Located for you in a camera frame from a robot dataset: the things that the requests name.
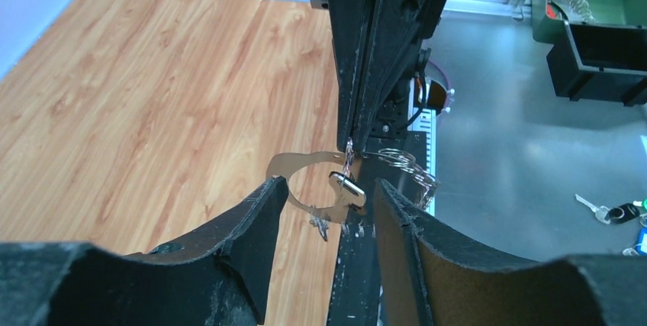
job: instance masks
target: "wooden floor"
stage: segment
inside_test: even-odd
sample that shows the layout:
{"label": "wooden floor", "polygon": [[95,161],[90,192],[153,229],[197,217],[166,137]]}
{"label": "wooden floor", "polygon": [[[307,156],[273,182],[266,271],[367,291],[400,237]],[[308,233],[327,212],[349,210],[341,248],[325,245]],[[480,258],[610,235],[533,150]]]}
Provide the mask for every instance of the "wooden floor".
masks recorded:
{"label": "wooden floor", "polygon": [[[0,83],[0,240],[145,252],[237,204],[273,155],[334,150],[330,37],[294,2],[75,0]],[[328,206],[326,177],[290,183]],[[286,205],[266,324],[325,323],[329,237]]]}

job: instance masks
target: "key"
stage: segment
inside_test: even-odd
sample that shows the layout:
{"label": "key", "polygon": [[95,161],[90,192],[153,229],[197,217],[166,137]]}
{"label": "key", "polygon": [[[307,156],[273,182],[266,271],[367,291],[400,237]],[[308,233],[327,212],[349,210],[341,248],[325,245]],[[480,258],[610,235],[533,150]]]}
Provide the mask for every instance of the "key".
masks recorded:
{"label": "key", "polygon": [[609,220],[614,224],[622,224],[640,216],[640,210],[628,202],[609,210]]}
{"label": "key", "polygon": [[609,208],[607,208],[606,206],[595,206],[578,194],[575,194],[575,200],[586,205],[587,208],[589,208],[593,212],[593,214],[595,214],[595,218],[598,221],[601,221],[604,224],[611,223],[611,221],[609,220]]}

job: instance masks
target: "black storage bin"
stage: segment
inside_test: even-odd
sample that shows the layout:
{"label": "black storage bin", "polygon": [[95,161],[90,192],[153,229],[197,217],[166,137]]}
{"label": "black storage bin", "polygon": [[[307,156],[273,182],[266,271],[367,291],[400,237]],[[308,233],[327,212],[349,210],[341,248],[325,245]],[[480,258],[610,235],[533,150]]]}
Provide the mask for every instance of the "black storage bin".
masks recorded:
{"label": "black storage bin", "polygon": [[564,22],[546,60],[555,94],[625,106],[647,102],[647,29]]}

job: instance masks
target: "key ring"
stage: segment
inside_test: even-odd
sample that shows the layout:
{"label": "key ring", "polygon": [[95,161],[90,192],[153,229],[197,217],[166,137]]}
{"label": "key ring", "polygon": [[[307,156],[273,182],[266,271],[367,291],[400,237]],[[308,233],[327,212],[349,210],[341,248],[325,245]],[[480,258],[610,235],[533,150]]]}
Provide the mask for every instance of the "key ring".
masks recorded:
{"label": "key ring", "polygon": [[289,190],[288,193],[288,202],[299,209],[309,212],[313,217],[320,218],[325,221],[343,223],[346,220],[349,208],[356,210],[361,215],[365,215],[364,204],[366,203],[366,195],[362,191],[362,188],[355,184],[354,178],[359,174],[362,161],[373,157],[408,173],[410,178],[421,187],[420,199],[416,206],[423,210],[429,206],[439,187],[436,177],[422,169],[422,167],[416,163],[416,159],[413,155],[404,150],[394,148],[385,148],[379,150],[377,153],[364,153],[361,156],[355,156],[355,162],[350,166],[345,164],[348,160],[343,153],[325,151],[310,154],[281,153],[274,156],[270,161],[266,171],[266,177],[285,177],[285,179],[288,180],[289,190],[290,177],[306,166],[316,163],[330,162],[337,163],[342,166],[342,168],[346,168],[344,171],[348,170],[349,175],[335,172],[332,172],[329,175],[329,184],[334,189],[339,188],[336,190],[337,197],[333,206],[316,208],[313,205],[306,205],[299,201],[292,194],[291,190]]}

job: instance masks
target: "metal key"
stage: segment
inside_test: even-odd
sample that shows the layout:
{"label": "metal key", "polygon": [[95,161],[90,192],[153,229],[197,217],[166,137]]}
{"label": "metal key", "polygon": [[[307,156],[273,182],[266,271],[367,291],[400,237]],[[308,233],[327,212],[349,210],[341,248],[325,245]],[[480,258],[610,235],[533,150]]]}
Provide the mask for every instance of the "metal key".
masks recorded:
{"label": "metal key", "polygon": [[593,212],[593,214],[595,214],[595,218],[598,221],[601,221],[604,224],[611,223],[611,221],[609,220],[609,208],[607,208],[606,206],[595,206],[578,194],[575,194],[575,200],[586,205],[587,208],[589,208]]}

